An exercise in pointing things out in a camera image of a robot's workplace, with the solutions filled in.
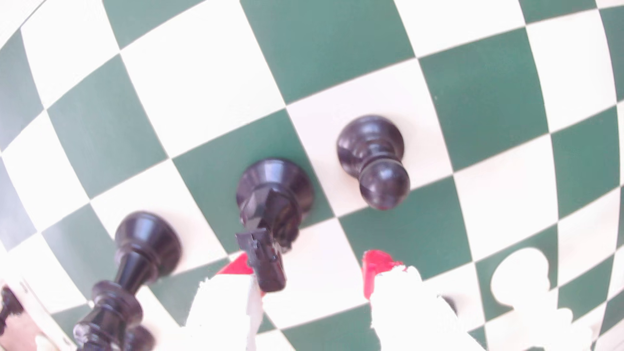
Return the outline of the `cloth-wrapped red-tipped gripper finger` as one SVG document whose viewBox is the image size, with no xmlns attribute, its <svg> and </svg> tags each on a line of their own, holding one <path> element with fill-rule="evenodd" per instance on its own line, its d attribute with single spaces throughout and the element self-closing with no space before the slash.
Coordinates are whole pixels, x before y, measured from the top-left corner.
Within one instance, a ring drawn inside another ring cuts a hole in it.
<svg viewBox="0 0 624 351">
<path fill-rule="evenodd" d="M 381 250 L 362 258 L 363 294 L 381 350 L 484 350 L 414 266 Z"/>
<path fill-rule="evenodd" d="M 185 350 L 256 350 L 263 296 L 246 253 L 199 284 L 184 326 Z"/>
</svg>

